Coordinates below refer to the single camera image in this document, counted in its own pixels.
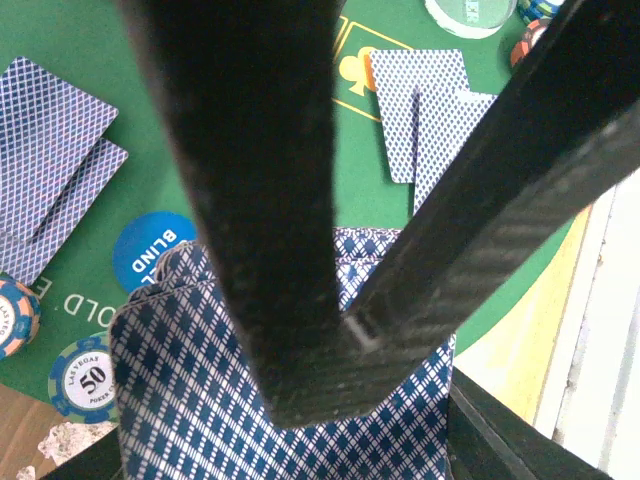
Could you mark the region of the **dealt cards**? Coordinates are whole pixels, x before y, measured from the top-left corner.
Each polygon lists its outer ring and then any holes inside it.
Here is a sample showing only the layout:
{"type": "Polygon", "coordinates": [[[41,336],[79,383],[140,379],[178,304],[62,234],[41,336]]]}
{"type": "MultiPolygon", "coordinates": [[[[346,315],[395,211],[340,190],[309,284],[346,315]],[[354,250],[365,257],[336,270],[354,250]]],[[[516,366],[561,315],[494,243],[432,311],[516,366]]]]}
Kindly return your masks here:
{"type": "Polygon", "coordinates": [[[375,50],[370,54],[391,179],[415,179],[421,86],[470,88],[459,49],[375,50]]]}

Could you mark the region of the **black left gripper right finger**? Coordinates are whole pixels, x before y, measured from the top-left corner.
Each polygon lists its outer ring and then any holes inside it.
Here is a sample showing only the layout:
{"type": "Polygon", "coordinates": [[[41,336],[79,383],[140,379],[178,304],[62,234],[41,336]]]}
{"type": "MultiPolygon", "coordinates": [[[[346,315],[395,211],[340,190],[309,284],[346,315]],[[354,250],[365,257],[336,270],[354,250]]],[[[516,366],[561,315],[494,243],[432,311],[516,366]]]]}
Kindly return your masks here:
{"type": "Polygon", "coordinates": [[[607,479],[514,414],[458,368],[447,419],[449,479],[607,479]]]}

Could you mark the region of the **teal chip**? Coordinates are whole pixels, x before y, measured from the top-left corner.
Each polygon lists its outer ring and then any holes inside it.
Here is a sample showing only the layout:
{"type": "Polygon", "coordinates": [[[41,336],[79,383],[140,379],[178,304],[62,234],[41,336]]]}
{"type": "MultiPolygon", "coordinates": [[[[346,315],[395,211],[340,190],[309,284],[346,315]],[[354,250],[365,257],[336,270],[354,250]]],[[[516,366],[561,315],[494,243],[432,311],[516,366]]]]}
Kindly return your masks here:
{"type": "Polygon", "coordinates": [[[48,394],[56,410],[72,422],[118,419],[107,332],[79,339],[61,351],[48,376],[48,394]]]}
{"type": "Polygon", "coordinates": [[[535,20],[553,19],[563,3],[564,0],[518,0],[516,10],[528,25],[535,20]]]}

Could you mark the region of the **blue orange chip small blind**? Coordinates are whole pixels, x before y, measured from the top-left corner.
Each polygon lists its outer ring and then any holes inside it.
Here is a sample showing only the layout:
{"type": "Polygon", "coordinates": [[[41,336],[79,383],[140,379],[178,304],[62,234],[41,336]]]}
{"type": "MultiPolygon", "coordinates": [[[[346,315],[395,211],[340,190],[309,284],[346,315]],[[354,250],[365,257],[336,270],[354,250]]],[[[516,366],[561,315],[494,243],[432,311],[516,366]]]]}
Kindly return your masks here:
{"type": "Polygon", "coordinates": [[[34,292],[21,282],[1,277],[1,358],[22,350],[36,337],[41,307],[34,292]]]}

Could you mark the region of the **red chip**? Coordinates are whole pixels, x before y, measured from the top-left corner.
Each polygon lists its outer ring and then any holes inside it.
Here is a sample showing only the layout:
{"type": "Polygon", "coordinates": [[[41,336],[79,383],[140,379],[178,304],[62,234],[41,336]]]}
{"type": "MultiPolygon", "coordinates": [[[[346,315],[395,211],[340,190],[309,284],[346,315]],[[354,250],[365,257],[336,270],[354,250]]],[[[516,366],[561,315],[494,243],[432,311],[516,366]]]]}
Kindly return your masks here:
{"type": "Polygon", "coordinates": [[[549,19],[542,18],[536,19],[526,26],[523,35],[511,51],[510,64],[512,68],[515,68],[532,50],[548,28],[549,23],[549,19]]]}

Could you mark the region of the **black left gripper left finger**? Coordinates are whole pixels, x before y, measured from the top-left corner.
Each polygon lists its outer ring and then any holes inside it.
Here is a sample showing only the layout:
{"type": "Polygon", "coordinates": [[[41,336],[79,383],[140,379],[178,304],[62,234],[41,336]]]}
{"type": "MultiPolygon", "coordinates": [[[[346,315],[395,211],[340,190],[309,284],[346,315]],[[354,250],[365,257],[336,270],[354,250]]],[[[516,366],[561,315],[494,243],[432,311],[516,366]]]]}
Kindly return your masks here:
{"type": "Polygon", "coordinates": [[[43,479],[122,478],[123,463],[116,430],[43,476],[43,479]]]}

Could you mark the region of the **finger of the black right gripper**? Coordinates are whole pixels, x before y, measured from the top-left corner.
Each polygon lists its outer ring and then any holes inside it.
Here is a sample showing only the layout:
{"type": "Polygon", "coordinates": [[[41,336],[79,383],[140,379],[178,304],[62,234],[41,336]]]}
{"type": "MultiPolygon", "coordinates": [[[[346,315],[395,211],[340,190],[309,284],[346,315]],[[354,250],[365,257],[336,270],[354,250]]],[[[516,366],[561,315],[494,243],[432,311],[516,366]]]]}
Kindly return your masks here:
{"type": "Polygon", "coordinates": [[[365,415],[639,166],[639,5],[568,1],[352,302],[365,415]]]}
{"type": "Polygon", "coordinates": [[[271,325],[295,300],[327,300],[337,3],[118,7],[238,323],[271,325]]]}

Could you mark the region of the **blue small blind button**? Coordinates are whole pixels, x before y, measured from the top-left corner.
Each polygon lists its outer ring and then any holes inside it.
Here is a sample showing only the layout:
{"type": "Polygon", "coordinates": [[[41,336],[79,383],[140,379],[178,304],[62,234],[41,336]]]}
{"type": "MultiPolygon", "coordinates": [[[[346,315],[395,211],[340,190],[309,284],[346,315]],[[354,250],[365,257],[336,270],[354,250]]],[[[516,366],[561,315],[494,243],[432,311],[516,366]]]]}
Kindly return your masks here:
{"type": "Polygon", "coordinates": [[[174,212],[155,211],[134,219],[123,229],[113,248],[116,279],[127,293],[154,283],[160,256],[182,241],[195,238],[193,223],[174,212]]]}

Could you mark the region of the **dealt card small blind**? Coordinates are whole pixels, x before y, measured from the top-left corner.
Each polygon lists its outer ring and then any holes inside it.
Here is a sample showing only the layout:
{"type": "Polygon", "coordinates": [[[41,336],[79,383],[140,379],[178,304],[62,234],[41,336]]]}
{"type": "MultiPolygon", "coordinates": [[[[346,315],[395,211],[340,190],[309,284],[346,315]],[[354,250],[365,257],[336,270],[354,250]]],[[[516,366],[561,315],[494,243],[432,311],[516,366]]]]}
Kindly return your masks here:
{"type": "Polygon", "coordinates": [[[1,271],[30,285],[70,237],[97,196],[128,158],[128,152],[99,140],[71,177],[32,239],[1,240],[1,271]]]}
{"type": "Polygon", "coordinates": [[[118,109],[24,56],[1,75],[1,232],[30,240],[118,109]]]}

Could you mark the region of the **blue checkered card deck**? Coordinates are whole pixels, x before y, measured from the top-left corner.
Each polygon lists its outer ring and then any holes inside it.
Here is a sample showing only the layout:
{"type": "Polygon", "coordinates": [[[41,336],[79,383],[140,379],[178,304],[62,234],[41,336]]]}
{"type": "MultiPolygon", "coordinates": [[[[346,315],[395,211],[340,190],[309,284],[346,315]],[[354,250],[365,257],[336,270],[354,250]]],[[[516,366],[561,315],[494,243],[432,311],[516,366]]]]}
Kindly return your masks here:
{"type": "Polygon", "coordinates": [[[240,324],[207,253],[166,253],[110,330],[127,479],[442,479],[455,342],[414,367],[349,313],[398,238],[336,228],[328,299],[240,324]]]}

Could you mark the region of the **clear acrylic dealer button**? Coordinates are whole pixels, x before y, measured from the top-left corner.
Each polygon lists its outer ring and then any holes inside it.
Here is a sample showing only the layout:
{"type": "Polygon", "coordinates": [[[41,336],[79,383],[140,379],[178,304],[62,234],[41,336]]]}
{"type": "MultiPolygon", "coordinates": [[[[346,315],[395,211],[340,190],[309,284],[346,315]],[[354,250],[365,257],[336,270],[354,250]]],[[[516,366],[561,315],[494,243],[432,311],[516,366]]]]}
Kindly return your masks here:
{"type": "Polygon", "coordinates": [[[463,39],[498,32],[515,11],[516,0],[425,0],[427,12],[445,31],[463,39]]]}

